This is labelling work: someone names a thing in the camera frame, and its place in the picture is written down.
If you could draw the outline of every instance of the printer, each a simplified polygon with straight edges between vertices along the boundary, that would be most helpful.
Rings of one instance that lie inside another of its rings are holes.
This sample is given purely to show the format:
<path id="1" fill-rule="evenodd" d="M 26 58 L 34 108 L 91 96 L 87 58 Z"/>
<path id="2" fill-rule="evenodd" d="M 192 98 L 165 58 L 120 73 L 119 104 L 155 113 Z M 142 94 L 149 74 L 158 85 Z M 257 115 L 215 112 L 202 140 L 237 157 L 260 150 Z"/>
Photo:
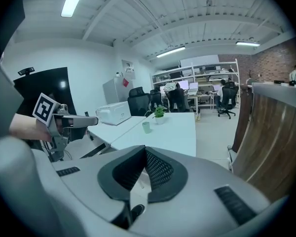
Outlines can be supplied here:
<path id="1" fill-rule="evenodd" d="M 128 102 L 120 102 L 99 107 L 96 115 L 100 122 L 118 125 L 131 117 Z"/>

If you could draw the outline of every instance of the wood panel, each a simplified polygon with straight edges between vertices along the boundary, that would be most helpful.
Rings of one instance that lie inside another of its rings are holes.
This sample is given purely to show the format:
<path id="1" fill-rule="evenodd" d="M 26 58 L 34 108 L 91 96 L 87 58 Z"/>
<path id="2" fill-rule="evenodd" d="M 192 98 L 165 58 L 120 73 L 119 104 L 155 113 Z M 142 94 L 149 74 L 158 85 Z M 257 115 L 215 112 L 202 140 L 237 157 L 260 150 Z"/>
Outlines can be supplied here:
<path id="1" fill-rule="evenodd" d="M 249 116 L 251 112 L 252 105 L 252 89 L 248 88 L 247 85 L 240 85 L 241 88 L 241 104 L 240 104 L 240 113 L 239 120 L 236 129 L 235 138 L 232 145 L 232 150 L 238 152 L 243 137 L 245 136 L 248 124 L 249 124 Z"/>
<path id="2" fill-rule="evenodd" d="M 232 166 L 271 201 L 288 194 L 296 175 L 296 108 L 255 94 L 250 125 Z"/>

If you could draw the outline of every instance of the refrigerator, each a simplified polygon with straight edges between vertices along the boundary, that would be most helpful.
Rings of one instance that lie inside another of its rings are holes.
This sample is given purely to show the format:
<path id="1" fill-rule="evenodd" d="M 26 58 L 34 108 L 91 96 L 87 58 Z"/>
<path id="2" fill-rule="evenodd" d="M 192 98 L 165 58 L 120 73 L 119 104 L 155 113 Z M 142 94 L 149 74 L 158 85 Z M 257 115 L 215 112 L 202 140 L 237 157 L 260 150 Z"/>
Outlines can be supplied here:
<path id="1" fill-rule="evenodd" d="M 129 91 L 134 88 L 133 83 L 129 80 L 127 86 L 123 83 L 124 77 L 114 77 L 103 84 L 103 91 L 107 104 L 125 102 L 128 98 Z"/>

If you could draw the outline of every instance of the wooden partition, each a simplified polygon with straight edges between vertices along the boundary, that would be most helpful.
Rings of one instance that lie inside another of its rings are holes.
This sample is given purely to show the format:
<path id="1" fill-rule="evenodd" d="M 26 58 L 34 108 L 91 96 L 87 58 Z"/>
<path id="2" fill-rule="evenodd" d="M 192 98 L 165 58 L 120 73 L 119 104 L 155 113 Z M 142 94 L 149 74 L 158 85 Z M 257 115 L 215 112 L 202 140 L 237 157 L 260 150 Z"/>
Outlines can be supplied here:
<path id="1" fill-rule="evenodd" d="M 237 130 L 235 134 L 235 139 L 233 141 L 232 150 L 238 152 L 243 137 L 245 136 L 245 132 L 247 130 L 249 124 L 249 116 L 251 113 L 252 106 L 252 88 L 247 85 L 240 85 L 240 95 L 241 95 L 241 104 L 240 104 L 240 113 L 239 113 L 239 121 L 237 125 Z"/>
<path id="2" fill-rule="evenodd" d="M 296 88 L 254 83 L 253 93 L 233 173 L 275 201 L 289 194 L 296 177 Z"/>

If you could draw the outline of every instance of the green plant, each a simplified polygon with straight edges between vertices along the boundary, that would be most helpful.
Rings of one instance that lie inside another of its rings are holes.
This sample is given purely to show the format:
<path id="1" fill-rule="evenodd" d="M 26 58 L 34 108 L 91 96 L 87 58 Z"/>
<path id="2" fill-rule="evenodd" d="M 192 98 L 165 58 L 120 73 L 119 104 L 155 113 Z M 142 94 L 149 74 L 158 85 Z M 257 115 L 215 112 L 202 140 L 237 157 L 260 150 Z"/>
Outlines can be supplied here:
<path id="1" fill-rule="evenodd" d="M 156 110 L 154 111 L 154 116 L 156 118 L 161 118 L 164 116 L 164 111 L 163 111 L 163 107 L 157 107 Z"/>

